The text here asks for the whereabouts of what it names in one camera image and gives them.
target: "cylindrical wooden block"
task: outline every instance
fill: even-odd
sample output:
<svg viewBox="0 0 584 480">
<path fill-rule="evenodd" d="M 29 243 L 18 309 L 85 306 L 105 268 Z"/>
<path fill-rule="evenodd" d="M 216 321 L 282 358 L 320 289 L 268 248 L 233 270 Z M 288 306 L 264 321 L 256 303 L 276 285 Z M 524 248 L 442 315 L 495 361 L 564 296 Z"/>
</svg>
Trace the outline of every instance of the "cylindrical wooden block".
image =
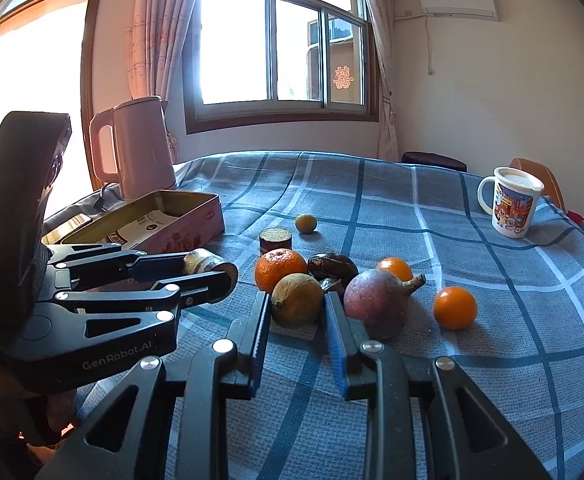
<svg viewBox="0 0 584 480">
<path fill-rule="evenodd" d="M 263 229 L 259 234 L 261 256 L 274 249 L 291 249 L 292 233 L 282 227 L 270 227 Z"/>
</svg>

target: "mug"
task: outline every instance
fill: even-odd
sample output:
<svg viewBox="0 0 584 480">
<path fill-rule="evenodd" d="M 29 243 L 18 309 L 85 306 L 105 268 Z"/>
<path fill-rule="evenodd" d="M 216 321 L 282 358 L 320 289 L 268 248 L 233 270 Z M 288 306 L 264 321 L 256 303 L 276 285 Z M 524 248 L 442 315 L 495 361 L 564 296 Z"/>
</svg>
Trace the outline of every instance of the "mug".
<svg viewBox="0 0 584 480">
<path fill-rule="evenodd" d="M 483 186 L 494 182 L 494 202 L 483 200 Z M 523 238 L 530 227 L 544 184 L 536 176 L 515 168 L 496 168 L 479 184 L 477 198 L 483 210 L 492 215 L 492 226 L 509 238 Z"/>
</svg>

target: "white kettle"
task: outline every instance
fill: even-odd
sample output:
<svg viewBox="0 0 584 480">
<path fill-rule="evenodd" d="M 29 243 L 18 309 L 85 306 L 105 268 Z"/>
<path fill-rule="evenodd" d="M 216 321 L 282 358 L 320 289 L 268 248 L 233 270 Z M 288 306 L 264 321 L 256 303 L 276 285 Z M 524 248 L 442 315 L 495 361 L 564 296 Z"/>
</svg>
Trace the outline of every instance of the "white kettle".
<svg viewBox="0 0 584 480">
<path fill-rule="evenodd" d="M 89 123 L 94 173 L 103 182 L 117 182 L 124 200 L 176 186 L 165 127 L 167 103 L 158 96 L 132 99 L 97 113 Z M 104 164 L 100 134 L 104 126 L 112 132 L 113 165 Z M 105 166 L 116 171 L 105 171 Z"/>
</svg>

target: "table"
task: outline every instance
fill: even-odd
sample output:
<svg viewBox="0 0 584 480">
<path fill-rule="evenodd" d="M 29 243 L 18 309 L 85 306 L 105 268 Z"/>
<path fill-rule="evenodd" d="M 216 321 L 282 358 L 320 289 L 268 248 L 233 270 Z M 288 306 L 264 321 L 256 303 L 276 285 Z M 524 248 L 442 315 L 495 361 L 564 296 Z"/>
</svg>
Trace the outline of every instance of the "table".
<svg viewBox="0 0 584 480">
<path fill-rule="evenodd" d="M 220 195 L 226 230 L 206 247 L 237 265 L 239 283 L 226 300 L 183 311 L 178 349 L 166 359 L 194 354 L 249 311 L 264 228 L 292 230 L 293 248 L 306 258 L 335 251 L 360 270 L 399 256 L 415 274 L 425 273 L 427 283 L 414 294 L 392 346 L 417 356 L 454 356 L 554 478 L 578 478 L 584 469 L 584 232 L 542 198 L 528 236 L 505 238 L 478 205 L 479 182 L 442 168 L 328 153 L 229 153 L 191 161 L 179 189 Z M 485 193 L 491 200 L 492 190 Z M 318 218 L 315 234 L 294 230 L 295 217 L 306 212 Z M 456 333 L 441 330 L 431 313 L 434 295 L 449 285 L 466 288 L 479 305 L 474 325 Z M 82 388 L 80 416 L 119 379 Z M 273 325 L 256 399 L 228 405 L 230 476 L 361 478 L 365 410 L 363 402 L 339 396 L 322 331 Z M 425 478 L 422 438 L 415 437 L 419 478 Z M 175 444 L 173 438 L 171 454 Z"/>
</svg>

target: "kettle handle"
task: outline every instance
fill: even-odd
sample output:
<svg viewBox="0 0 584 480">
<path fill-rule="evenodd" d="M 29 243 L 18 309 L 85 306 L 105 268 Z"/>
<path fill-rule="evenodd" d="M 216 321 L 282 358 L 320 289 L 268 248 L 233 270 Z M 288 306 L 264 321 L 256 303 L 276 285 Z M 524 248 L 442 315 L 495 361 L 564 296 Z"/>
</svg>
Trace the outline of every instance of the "kettle handle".
<svg viewBox="0 0 584 480">
<path fill-rule="evenodd" d="M 100 131 L 104 126 L 109 126 L 112 131 L 112 141 L 114 139 L 114 109 L 104 110 L 97 113 L 89 123 L 89 143 L 91 146 L 92 162 L 94 164 L 94 174 L 102 182 L 120 182 L 118 173 L 109 173 L 103 167 L 103 150 L 100 142 Z"/>
</svg>

